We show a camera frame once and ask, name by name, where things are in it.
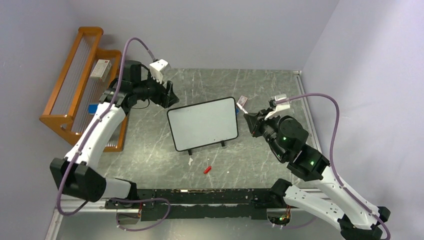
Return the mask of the small red white box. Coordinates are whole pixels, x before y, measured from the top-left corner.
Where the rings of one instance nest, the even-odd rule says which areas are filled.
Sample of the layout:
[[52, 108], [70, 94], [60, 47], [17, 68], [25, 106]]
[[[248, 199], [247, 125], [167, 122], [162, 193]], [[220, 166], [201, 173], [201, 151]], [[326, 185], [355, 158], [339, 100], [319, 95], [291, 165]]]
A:
[[246, 102], [248, 101], [248, 98], [246, 97], [246, 96], [241, 96], [240, 98], [239, 98], [239, 100], [238, 100], [238, 103], [241, 105], [241, 106], [244, 106], [245, 104], [246, 104]]

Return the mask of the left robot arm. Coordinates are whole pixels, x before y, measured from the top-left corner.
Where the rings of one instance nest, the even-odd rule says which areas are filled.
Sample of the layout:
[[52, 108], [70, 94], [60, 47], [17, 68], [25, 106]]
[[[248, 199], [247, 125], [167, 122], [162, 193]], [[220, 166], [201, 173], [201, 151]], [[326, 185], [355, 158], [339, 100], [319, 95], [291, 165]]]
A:
[[63, 158], [54, 158], [50, 171], [60, 195], [96, 202], [117, 198], [126, 208], [139, 200], [137, 185], [129, 180], [106, 178], [97, 172], [100, 157], [114, 134], [137, 101], [149, 101], [164, 109], [179, 102], [173, 83], [164, 81], [171, 68], [163, 59], [148, 66], [147, 79], [139, 76], [122, 80], [120, 89], [114, 79], [99, 99], [96, 112], [74, 147]]

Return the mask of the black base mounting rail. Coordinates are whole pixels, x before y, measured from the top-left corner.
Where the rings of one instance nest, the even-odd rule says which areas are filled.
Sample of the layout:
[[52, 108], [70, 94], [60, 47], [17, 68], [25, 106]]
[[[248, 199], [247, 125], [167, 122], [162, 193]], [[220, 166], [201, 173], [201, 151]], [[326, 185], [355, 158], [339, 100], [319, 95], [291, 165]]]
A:
[[268, 188], [138, 189], [143, 203], [106, 200], [107, 210], [134, 216], [140, 221], [203, 218], [249, 218], [268, 220], [272, 212], [286, 211], [287, 204]]

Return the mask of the blue eraser on rack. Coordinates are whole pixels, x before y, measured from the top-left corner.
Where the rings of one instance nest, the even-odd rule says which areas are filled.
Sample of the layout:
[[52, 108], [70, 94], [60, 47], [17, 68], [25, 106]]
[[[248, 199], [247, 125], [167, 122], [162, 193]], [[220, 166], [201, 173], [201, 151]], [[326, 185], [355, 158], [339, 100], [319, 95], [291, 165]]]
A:
[[89, 115], [95, 115], [98, 109], [98, 103], [90, 103], [87, 108], [87, 112]]

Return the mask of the white marker pen body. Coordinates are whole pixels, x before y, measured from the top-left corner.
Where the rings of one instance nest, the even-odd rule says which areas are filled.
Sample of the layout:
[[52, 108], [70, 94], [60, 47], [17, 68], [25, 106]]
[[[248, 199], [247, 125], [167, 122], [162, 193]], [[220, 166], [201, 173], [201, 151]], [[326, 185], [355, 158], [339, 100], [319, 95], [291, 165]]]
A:
[[244, 109], [244, 107], [242, 105], [240, 105], [239, 103], [236, 103], [237, 109], [239, 110], [239, 112], [243, 112], [244, 114], [247, 114], [248, 112]]

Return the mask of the black framed whiteboard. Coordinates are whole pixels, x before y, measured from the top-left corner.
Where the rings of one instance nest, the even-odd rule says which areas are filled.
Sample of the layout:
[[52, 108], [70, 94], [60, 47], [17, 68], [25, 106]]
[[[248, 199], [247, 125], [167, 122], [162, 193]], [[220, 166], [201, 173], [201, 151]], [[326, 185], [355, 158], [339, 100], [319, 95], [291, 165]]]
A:
[[232, 96], [173, 108], [167, 120], [177, 152], [221, 144], [239, 136], [236, 100]]

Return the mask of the orange wooden tiered rack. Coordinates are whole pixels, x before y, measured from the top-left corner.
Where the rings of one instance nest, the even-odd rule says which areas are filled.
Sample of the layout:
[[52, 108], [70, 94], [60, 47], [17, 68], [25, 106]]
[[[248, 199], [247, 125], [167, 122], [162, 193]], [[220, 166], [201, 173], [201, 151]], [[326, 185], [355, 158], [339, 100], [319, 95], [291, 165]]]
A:
[[[89, 106], [98, 103], [109, 84], [118, 77], [122, 53], [99, 46], [104, 31], [98, 26], [81, 26], [70, 48], [58, 80], [39, 120], [74, 146], [93, 115]], [[99, 60], [109, 60], [111, 68], [104, 80], [90, 74]]]

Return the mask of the red marker cap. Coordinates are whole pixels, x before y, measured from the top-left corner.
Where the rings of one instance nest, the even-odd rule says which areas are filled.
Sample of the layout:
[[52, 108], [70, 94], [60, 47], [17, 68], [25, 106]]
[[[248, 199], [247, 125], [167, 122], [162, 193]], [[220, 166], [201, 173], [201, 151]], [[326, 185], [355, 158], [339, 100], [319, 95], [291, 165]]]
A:
[[204, 174], [207, 174], [210, 170], [212, 169], [212, 167], [211, 166], [208, 166], [204, 171], [203, 171], [203, 173]]

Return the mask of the white red box on rack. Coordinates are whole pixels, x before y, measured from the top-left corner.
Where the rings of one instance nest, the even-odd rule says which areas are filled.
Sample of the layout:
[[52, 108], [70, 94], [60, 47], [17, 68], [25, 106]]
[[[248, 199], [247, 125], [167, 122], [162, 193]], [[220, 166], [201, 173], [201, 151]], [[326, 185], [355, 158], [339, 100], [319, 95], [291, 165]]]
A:
[[90, 73], [89, 79], [104, 82], [109, 74], [111, 66], [111, 60], [98, 59]]

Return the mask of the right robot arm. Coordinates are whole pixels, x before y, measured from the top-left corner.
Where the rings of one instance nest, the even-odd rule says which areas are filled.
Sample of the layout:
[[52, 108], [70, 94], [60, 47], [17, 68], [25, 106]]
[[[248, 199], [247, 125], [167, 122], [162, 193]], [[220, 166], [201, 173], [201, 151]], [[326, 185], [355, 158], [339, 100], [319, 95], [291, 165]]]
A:
[[296, 207], [335, 227], [345, 240], [379, 240], [391, 212], [362, 197], [336, 177], [330, 161], [307, 145], [309, 133], [291, 116], [267, 118], [270, 109], [244, 113], [249, 132], [263, 137], [277, 160], [287, 164], [293, 175], [313, 184], [329, 199], [314, 196], [293, 183], [278, 179], [261, 204], [266, 208]]

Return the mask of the aluminium frame rail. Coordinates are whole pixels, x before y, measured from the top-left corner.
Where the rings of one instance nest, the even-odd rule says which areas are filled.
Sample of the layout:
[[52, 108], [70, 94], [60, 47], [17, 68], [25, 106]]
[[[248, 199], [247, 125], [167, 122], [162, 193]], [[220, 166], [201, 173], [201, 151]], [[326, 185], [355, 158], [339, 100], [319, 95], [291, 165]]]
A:
[[99, 107], [100, 117], [88, 126], [71, 152], [55, 158], [50, 164], [60, 195], [79, 198], [84, 204], [105, 199], [105, 208], [116, 210], [119, 229], [126, 218], [151, 221], [154, 226], [163, 219], [196, 219], [250, 217], [264, 219], [268, 209], [286, 209], [280, 217], [270, 216], [272, 224], [286, 226], [291, 208], [302, 209], [333, 225], [346, 240], [358, 240], [362, 233], [373, 231], [372, 223], [360, 227], [362, 211], [353, 192], [338, 176], [332, 160], [307, 145], [307, 131], [291, 116], [268, 118], [270, 109], [245, 113], [253, 137], [264, 137], [271, 152], [294, 175], [306, 182], [317, 183], [327, 199], [321, 199], [278, 179], [271, 188], [241, 189], [139, 189], [124, 179], [107, 179], [95, 170], [95, 161], [102, 151], [103, 140], [111, 134], [116, 121], [121, 121], [127, 107], [112, 102], [113, 88], [101, 98], [106, 107]]

